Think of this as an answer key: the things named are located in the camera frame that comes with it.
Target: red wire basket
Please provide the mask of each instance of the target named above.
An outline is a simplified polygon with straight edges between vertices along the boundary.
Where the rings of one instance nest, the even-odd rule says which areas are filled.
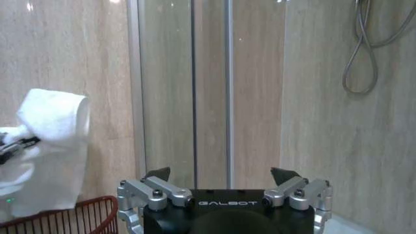
[[[117,199],[103,196],[71,210],[45,211],[0,224],[0,234],[116,234]]]

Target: shower hose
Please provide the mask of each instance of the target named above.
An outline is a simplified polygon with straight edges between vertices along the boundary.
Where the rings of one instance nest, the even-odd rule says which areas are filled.
[[[343,87],[348,93],[365,95],[375,88],[376,83],[377,83],[377,79],[379,79],[379,67],[377,67],[376,56],[373,54],[373,49],[389,45],[391,43],[393,43],[396,41],[396,39],[399,39],[399,37],[401,36],[407,26],[409,25],[409,23],[412,21],[413,16],[416,14],[416,2],[415,2],[413,8],[412,8],[405,20],[404,20],[397,32],[395,34],[392,34],[385,40],[381,40],[379,42],[372,42],[372,41],[369,41],[368,34],[367,34],[367,23],[368,23],[368,16],[369,16],[369,10],[371,10],[371,0],[355,0],[355,1],[356,1],[356,18],[355,18],[355,22],[353,22],[353,31],[355,31],[355,36],[357,39],[357,45],[355,47],[355,50],[353,50],[352,56],[349,58],[348,64],[345,65],[345,69],[344,69],[344,73],[343,73]],[[360,32],[361,32],[360,35],[357,33],[357,24],[360,26]],[[347,85],[347,82],[348,82],[347,76],[348,76],[348,73],[351,70],[352,62],[357,56],[357,52],[359,52],[363,44],[364,44],[365,50],[368,52],[371,65],[372,65],[372,81],[371,81],[371,84],[363,90],[355,91]]]

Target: marble wall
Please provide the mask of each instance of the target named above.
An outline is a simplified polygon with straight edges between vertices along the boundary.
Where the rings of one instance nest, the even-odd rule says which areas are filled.
[[[416,20],[405,36],[375,51],[379,82],[367,96],[341,87],[351,56],[353,1],[285,4],[281,167],[331,180],[333,211],[377,233],[416,233]],[[415,1],[373,1],[369,38],[399,28]],[[351,85],[371,77],[360,52]]]
[[[87,95],[91,144],[80,200],[115,195],[135,178],[128,24],[124,0],[3,0],[0,126],[31,88]]]

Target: white towel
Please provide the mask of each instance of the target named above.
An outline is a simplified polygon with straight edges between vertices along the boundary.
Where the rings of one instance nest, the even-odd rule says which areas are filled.
[[[85,96],[32,89],[17,111],[21,125],[3,128],[4,143],[36,136],[40,142],[0,166],[0,198],[11,213],[28,216],[75,206],[87,160],[89,103]]]

